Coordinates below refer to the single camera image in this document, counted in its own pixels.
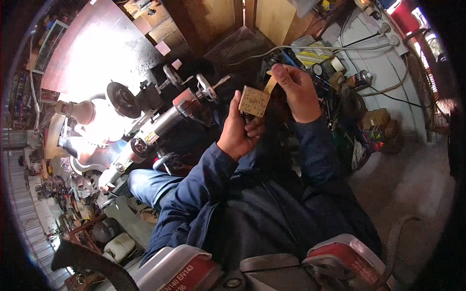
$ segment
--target roll of tape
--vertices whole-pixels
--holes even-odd
[[[330,63],[337,72],[342,72],[345,70],[345,66],[342,64],[342,62],[340,62],[340,60],[337,57],[333,58]]]

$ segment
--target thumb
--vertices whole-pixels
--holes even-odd
[[[234,97],[232,101],[230,102],[230,112],[228,113],[228,116],[235,117],[235,116],[241,116],[240,113],[240,100],[241,100],[241,91],[236,90],[234,92]]]
[[[288,71],[281,64],[274,64],[272,66],[272,76],[285,92],[293,90],[296,86]]]

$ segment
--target hand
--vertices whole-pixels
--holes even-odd
[[[287,94],[287,102],[296,122],[308,123],[321,115],[317,92],[311,76],[288,65],[272,66],[272,76]]]
[[[265,132],[262,118],[255,117],[246,124],[238,109],[240,100],[241,92],[236,90],[230,103],[230,112],[225,120],[222,135],[217,142],[218,147],[235,161],[250,152]]]

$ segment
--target shirt sleeve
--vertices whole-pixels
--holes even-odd
[[[320,186],[339,177],[339,161],[332,134],[323,116],[309,123],[294,123],[301,153],[302,178],[310,186]]]
[[[216,143],[204,152],[199,163],[178,184],[173,197],[163,205],[143,263],[149,259],[149,254],[167,245],[178,227],[191,223],[207,202],[221,198],[237,166],[238,163]]]

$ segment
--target spray can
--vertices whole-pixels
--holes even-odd
[[[372,74],[366,70],[359,71],[346,80],[350,88],[357,88],[359,86],[370,85],[372,83]]]

